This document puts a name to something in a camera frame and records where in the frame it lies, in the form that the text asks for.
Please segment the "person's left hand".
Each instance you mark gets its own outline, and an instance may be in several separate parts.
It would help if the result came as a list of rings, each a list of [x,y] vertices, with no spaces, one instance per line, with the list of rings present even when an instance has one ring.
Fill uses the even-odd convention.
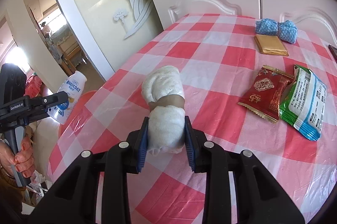
[[[1,142],[1,166],[5,169],[5,173],[12,178],[14,178],[12,166],[25,178],[29,178],[33,174],[35,171],[33,147],[28,135],[23,138],[21,151],[16,155],[6,143]]]

